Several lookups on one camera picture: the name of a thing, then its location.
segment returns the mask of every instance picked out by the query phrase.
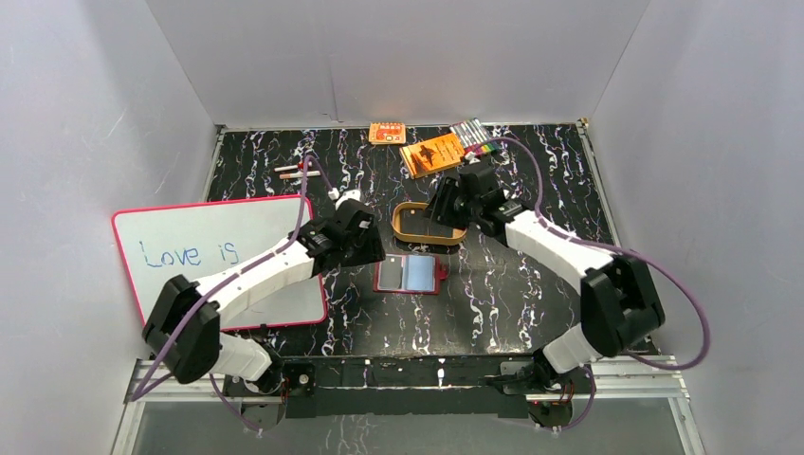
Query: phone screen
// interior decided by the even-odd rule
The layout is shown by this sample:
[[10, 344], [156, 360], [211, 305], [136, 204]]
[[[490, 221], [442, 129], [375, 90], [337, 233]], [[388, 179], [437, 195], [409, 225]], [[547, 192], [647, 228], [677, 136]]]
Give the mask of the phone screen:
[[377, 266], [376, 290], [385, 292], [435, 292], [434, 256], [387, 254]]
[[452, 237], [452, 227], [439, 225], [425, 216], [423, 209], [403, 209], [399, 212], [399, 230], [403, 234], [429, 237]]

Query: glass panel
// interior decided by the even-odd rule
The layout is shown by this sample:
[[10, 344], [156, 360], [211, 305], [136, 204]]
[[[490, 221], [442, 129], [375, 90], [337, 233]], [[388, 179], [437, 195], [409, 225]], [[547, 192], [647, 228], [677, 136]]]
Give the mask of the glass panel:
[[[576, 412], [585, 406], [575, 400]], [[249, 416], [276, 422], [276, 407]], [[262, 439], [220, 403], [148, 403], [136, 454], [300, 453], [414, 454], [491, 453], [683, 454], [665, 398], [601, 399], [586, 421], [554, 437], [527, 420], [493, 415], [347, 415], [282, 420]]]

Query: white wall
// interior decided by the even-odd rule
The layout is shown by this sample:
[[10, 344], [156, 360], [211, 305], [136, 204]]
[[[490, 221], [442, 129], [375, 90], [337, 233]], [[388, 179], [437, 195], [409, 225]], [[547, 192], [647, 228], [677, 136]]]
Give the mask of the white wall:
[[648, 0], [148, 0], [216, 124], [589, 116]]
[[141, 1], [0, 13], [0, 453], [108, 453], [145, 353], [109, 219], [197, 200], [214, 127]]
[[[710, 316], [685, 378], [713, 454], [804, 453], [802, 24], [796, 1], [654, 0], [591, 120], [624, 244]], [[690, 358], [698, 323], [663, 296], [659, 340]]]

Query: orange book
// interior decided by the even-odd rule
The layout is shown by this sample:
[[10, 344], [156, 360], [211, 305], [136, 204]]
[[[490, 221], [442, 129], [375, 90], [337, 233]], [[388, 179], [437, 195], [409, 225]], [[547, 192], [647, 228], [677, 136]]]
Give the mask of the orange book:
[[419, 178], [461, 164], [464, 147], [454, 133], [399, 148], [411, 178]]

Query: whiteboard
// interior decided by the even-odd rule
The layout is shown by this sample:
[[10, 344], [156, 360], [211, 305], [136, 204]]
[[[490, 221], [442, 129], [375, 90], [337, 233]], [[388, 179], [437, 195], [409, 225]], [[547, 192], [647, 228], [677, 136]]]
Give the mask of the whiteboard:
[[[183, 274], [191, 282], [222, 272], [275, 246], [296, 225], [299, 196], [123, 210], [112, 226], [142, 323], [162, 286]], [[303, 222], [310, 219], [307, 210]], [[297, 282], [260, 300], [226, 329], [321, 322], [326, 302], [320, 278]]]

